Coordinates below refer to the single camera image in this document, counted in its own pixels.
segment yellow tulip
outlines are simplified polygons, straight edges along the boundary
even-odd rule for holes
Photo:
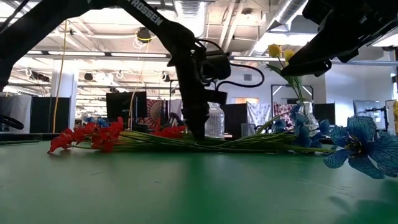
[[[293,57],[294,55],[294,51],[293,50],[285,50],[285,61],[286,61],[286,65],[289,64],[289,60]]]
[[[268,46],[269,55],[271,57],[280,57],[282,55],[282,51],[280,47],[276,44],[271,44]]]

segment pillar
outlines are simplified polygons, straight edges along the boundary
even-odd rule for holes
[[[60,80],[61,60],[54,60],[51,79],[51,96],[57,96],[58,82]],[[76,61],[64,61],[58,97],[70,98],[69,128],[75,127],[76,94],[79,79],[79,69]]]

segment ceiling duct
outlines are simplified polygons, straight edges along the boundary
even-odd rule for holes
[[[267,31],[290,31],[290,24],[296,17],[300,8],[307,3],[307,0],[281,0],[278,9],[275,11],[275,16],[271,19],[267,26]],[[267,32],[257,41],[252,49],[248,51],[247,56],[261,56],[267,50],[268,45],[272,43],[267,42]]]
[[[208,2],[205,1],[175,1],[178,22],[190,29],[195,37],[205,34],[206,13]]]

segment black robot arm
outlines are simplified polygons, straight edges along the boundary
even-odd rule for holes
[[[0,34],[0,91],[8,84],[12,67],[65,19],[90,9],[119,6],[153,32],[172,55],[183,102],[183,115],[193,135],[204,139],[208,101],[224,103],[226,93],[205,90],[202,72],[218,79],[230,76],[229,60],[223,52],[206,52],[193,33],[167,20],[143,0],[43,0]]]

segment green table surface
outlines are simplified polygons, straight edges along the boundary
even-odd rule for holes
[[[0,146],[0,223],[398,223],[398,181],[321,156]]]

